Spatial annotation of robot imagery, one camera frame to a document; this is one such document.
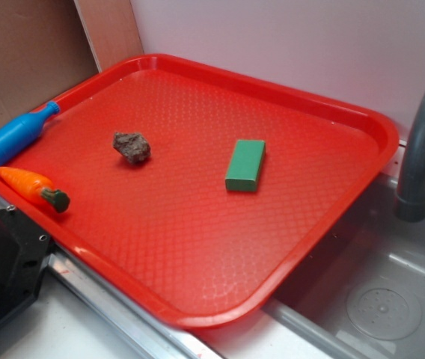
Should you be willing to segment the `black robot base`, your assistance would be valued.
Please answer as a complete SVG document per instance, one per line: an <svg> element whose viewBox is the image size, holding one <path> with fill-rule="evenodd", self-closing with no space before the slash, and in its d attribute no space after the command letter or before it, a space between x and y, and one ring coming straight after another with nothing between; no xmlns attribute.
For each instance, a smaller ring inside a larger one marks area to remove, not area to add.
<svg viewBox="0 0 425 359"><path fill-rule="evenodd" d="M38 298L54 242L19 209L0 209L0 327Z"/></svg>

